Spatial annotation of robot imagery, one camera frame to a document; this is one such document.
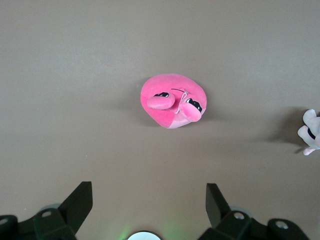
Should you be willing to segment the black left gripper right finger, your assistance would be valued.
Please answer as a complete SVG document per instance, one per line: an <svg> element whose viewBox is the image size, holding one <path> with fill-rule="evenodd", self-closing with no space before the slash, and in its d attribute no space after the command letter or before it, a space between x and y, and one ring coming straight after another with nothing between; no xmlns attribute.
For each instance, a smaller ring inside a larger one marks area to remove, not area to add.
<svg viewBox="0 0 320 240"><path fill-rule="evenodd" d="M294 222L273 218L259 223L241 210L232 210L215 183L206 185L205 208L211 227L200 240L308 240Z"/></svg>

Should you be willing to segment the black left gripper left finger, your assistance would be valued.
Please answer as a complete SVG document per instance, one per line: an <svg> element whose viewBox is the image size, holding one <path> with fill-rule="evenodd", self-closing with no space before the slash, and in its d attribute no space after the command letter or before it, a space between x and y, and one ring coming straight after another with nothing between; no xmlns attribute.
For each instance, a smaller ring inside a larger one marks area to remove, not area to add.
<svg viewBox="0 0 320 240"><path fill-rule="evenodd" d="M76 233L93 207L90 181L81 182L57 207L48 207L18 222L15 215L0 217L2 240L75 240Z"/></svg>

